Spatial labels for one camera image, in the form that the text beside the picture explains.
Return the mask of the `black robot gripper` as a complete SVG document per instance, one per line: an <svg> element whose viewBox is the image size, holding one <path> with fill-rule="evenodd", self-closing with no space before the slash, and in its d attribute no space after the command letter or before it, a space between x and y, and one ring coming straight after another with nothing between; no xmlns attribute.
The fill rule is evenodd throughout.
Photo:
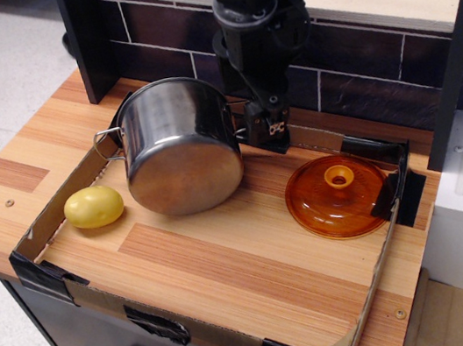
<svg viewBox="0 0 463 346"><path fill-rule="evenodd" d="M213 0L212 8L226 57L217 57L224 93L251 101L243 115L246 143L264 150L288 146L285 74L309 38L305 0Z"/></svg>

